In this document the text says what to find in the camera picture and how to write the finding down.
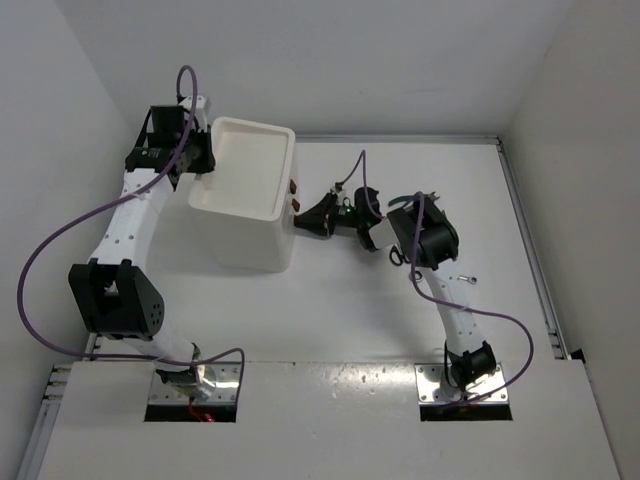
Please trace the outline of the black handled scissors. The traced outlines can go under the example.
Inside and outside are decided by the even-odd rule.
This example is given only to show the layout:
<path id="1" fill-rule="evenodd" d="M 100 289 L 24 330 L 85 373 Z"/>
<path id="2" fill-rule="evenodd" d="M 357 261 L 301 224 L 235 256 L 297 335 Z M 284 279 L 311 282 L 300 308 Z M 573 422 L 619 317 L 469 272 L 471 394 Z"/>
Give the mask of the black handled scissors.
<path id="1" fill-rule="evenodd" d="M 410 263 L 410 260 L 397 245 L 393 245 L 391 247 L 391 249 L 389 250 L 388 258 L 391 264 L 397 267 Z"/>

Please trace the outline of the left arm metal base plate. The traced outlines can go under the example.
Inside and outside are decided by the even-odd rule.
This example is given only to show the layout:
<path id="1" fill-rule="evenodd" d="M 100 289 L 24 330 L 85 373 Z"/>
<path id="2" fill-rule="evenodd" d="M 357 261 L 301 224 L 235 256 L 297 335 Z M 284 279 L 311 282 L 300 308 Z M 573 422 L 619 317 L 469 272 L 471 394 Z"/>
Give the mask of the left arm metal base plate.
<path id="1" fill-rule="evenodd" d="M 216 362 L 187 372 L 170 372 L 168 377 L 156 370 L 153 374 L 148 404 L 152 406 L 230 407 L 238 400 L 242 365 Z"/>

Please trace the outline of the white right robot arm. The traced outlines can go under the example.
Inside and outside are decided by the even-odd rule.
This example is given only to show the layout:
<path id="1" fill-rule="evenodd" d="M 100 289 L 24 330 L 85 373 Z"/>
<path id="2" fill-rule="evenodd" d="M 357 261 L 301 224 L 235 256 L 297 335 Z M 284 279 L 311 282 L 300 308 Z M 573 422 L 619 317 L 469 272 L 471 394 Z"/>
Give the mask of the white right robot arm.
<path id="1" fill-rule="evenodd" d="M 444 378 L 458 391 L 454 401 L 479 402 L 482 398 L 473 397 L 468 387 L 493 374 L 497 362 L 462 287 L 456 266 L 459 236 L 436 199 L 435 194 L 397 197 L 382 214 L 377 190 L 360 187 L 349 200 L 337 184 L 316 205 L 297 214 L 294 225 L 323 238 L 338 228 L 352 229 L 365 250 L 389 248 L 392 263 L 407 264 L 412 284 L 426 283 L 437 305 L 445 331 Z"/>

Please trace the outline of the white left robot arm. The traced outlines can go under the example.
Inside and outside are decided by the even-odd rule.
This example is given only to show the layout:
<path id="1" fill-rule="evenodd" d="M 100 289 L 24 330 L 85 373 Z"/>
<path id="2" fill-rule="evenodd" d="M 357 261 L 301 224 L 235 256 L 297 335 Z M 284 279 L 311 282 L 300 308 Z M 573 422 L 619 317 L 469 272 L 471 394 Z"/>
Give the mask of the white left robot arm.
<path id="1" fill-rule="evenodd" d="M 202 95 L 149 109 L 125 159 L 125 201 L 115 208 L 88 262 L 73 265 L 68 275 L 89 332 L 151 357 L 164 384 L 201 402 L 213 395 L 215 374 L 199 364 L 199 348 L 170 324 L 146 263 L 160 214 L 180 177 L 215 167 L 208 109 Z"/>

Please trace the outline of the green handled pliers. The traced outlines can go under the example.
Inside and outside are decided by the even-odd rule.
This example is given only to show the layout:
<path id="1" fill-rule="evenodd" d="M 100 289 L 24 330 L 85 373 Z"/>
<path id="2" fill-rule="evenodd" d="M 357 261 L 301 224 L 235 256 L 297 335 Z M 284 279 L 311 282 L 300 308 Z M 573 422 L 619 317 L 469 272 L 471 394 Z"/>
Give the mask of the green handled pliers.
<path id="1" fill-rule="evenodd" d="M 424 194 L 424 197 L 428 198 L 432 202 L 436 202 L 436 201 L 438 201 L 440 199 L 440 196 L 435 191 Z M 389 208 L 394 207 L 394 206 L 406 206 L 406 205 L 409 205 L 409 204 L 411 204 L 411 203 L 413 203 L 414 201 L 417 201 L 417 200 L 418 200 L 418 194 L 402 195 L 402 196 L 397 196 L 397 197 L 392 198 L 391 200 L 389 200 L 388 203 L 387 203 L 387 206 Z"/>

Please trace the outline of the short silver ratchet wrench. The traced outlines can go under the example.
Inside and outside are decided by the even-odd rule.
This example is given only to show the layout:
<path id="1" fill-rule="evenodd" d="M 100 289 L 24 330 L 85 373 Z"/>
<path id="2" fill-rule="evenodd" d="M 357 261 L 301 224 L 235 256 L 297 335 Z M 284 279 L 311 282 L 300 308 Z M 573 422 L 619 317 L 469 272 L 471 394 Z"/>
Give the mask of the short silver ratchet wrench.
<path id="1" fill-rule="evenodd" d="M 478 279 L 475 276 L 467 276 L 467 275 L 458 275 L 457 280 L 467 282 L 472 285 L 476 285 L 478 282 Z"/>

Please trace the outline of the white drawer cabinet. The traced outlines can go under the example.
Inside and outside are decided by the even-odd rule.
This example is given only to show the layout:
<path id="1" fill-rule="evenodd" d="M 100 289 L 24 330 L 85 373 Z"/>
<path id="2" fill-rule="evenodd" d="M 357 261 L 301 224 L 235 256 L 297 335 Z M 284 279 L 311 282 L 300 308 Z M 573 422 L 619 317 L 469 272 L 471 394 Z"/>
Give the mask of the white drawer cabinet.
<path id="1" fill-rule="evenodd" d="M 279 273 L 295 242 L 299 201 L 293 130 L 231 117 L 211 127 L 216 167 L 182 180 L 161 214 L 154 241 L 186 249 L 185 259 Z M 291 194 L 289 183 L 298 186 Z"/>

